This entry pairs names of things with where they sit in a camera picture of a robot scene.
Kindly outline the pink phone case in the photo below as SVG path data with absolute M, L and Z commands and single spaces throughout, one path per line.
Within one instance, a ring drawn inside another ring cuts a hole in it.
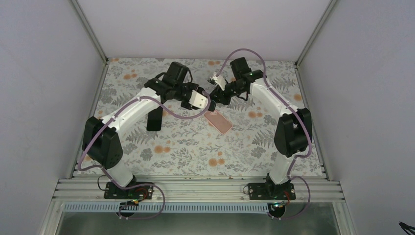
M 206 111 L 204 118 L 222 135 L 229 132 L 233 127 L 232 123 L 217 110 Z

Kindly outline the black phone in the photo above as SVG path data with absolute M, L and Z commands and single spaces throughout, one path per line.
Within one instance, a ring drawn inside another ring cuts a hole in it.
M 157 132 L 161 130 L 163 118 L 163 108 L 158 107 L 148 113 L 146 130 L 149 132 Z

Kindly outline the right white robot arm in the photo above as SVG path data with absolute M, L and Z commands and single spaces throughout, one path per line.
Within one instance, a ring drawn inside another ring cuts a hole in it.
M 244 57 L 231 61 L 230 65 L 235 81 L 227 82 L 218 72 L 213 74 L 209 82 L 216 87 L 210 97 L 217 104 L 228 105 L 233 97 L 246 93 L 266 105 L 278 119 L 274 144 L 281 156 L 275 159 L 263 188 L 270 195 L 286 190 L 295 161 L 312 153 L 311 112 L 292 105 L 267 81 L 266 71 L 252 70 Z

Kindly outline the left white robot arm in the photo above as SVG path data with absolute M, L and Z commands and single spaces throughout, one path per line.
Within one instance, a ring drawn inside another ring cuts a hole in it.
M 187 75 L 191 75 L 187 66 L 172 62 L 166 72 L 148 80 L 139 93 L 122 107 L 102 118 L 87 119 L 78 170 L 98 167 L 116 186 L 129 189 L 135 178 L 121 161 L 121 136 L 153 110 L 166 110 L 173 115 L 174 112 L 164 105 L 169 100 L 177 100 L 189 110 L 205 112 L 208 109 L 208 94 L 196 83 L 185 83 Z

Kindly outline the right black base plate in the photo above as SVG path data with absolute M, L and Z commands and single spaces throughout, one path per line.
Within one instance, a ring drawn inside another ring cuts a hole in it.
M 296 200 L 294 185 L 288 181 L 284 184 L 249 183 L 250 200 Z

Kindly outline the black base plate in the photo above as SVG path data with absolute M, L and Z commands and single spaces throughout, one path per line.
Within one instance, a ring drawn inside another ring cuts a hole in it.
M 106 184 L 103 198 L 120 200 L 152 199 L 153 191 L 153 185 L 144 185 L 133 189 L 121 189 L 117 187 L 114 183 L 108 182 Z
M 249 183 L 250 200 L 296 200 L 294 185 L 288 181 L 284 184 Z

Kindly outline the left aluminium corner post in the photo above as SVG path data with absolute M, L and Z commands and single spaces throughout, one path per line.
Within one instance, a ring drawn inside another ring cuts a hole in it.
M 107 64 L 108 62 L 108 57 L 106 56 L 96 34 L 94 33 L 91 24 L 89 23 L 87 16 L 85 14 L 85 12 L 83 11 L 80 3 L 78 0 L 70 0 L 71 4 L 74 7 L 75 12 L 77 13 L 84 29 L 86 30 L 90 40 L 92 41 L 95 50 L 97 51 L 97 53 L 99 54 L 101 60 Z

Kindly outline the aluminium corner post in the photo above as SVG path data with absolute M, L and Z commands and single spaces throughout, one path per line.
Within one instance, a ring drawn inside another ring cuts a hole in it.
M 326 22 L 327 18 L 329 17 L 329 15 L 331 14 L 331 11 L 333 10 L 333 8 L 335 7 L 337 3 L 337 0 L 330 0 L 328 5 L 326 6 L 322 16 L 320 17 L 317 25 L 315 26 L 311 36 L 309 37 L 309 39 L 307 40 L 304 48 L 302 49 L 298 59 L 295 62 L 296 67 L 298 68 L 300 66 L 300 64 L 303 62 L 303 60 L 305 59 L 308 51 L 310 50 L 313 42 L 315 41 L 315 39 L 317 38 L 321 28 L 323 27 L 324 23 Z
M 70 0 L 71 4 L 74 7 L 75 12 L 77 13 L 84 29 L 86 30 L 90 40 L 92 41 L 95 50 L 97 51 L 97 53 L 99 54 L 101 60 L 107 64 L 108 62 L 108 57 L 106 56 L 96 34 L 94 33 L 91 24 L 89 23 L 87 16 L 85 14 L 85 12 L 83 11 L 80 3 L 78 0 Z

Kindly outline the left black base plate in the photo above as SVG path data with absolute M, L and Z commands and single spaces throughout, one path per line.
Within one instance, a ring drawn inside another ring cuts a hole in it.
M 117 187 L 114 183 L 108 182 L 106 184 L 103 198 L 120 200 L 152 199 L 153 191 L 153 185 L 144 185 L 133 189 L 121 189 Z

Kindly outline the right aluminium corner post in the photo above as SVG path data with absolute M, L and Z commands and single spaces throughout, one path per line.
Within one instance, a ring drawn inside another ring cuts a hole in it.
M 330 0 L 328 5 L 326 6 L 322 16 L 320 17 L 317 25 L 315 26 L 311 36 L 309 37 L 309 39 L 307 40 L 304 48 L 302 49 L 298 59 L 295 62 L 296 67 L 298 68 L 300 66 L 300 64 L 303 62 L 303 60 L 305 59 L 308 51 L 310 50 L 313 42 L 315 41 L 315 39 L 317 38 L 321 28 L 323 27 L 324 23 L 326 22 L 327 18 L 329 17 L 329 15 L 331 14 L 331 11 L 333 10 L 333 8 L 335 7 L 337 3 L 337 0 Z

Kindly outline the aluminium front rail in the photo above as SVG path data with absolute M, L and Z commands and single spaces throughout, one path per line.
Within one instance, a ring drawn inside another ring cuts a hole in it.
M 148 176 L 138 179 L 153 182 L 162 191 L 155 190 L 153 202 L 160 202 L 164 194 L 167 202 L 232 202 L 245 203 L 249 196 L 243 193 L 248 183 L 262 183 L 262 177 L 195 177 L 185 176 Z M 303 181 L 293 181 L 296 200 L 306 202 L 307 193 L 311 193 L 311 202 L 342 202 L 345 200 L 341 184 L 328 181 L 322 177 L 307 177 Z M 60 179 L 53 193 L 53 200 L 60 201 L 102 201 L 103 188 L 107 182 L 105 177 L 82 175 L 71 179 Z

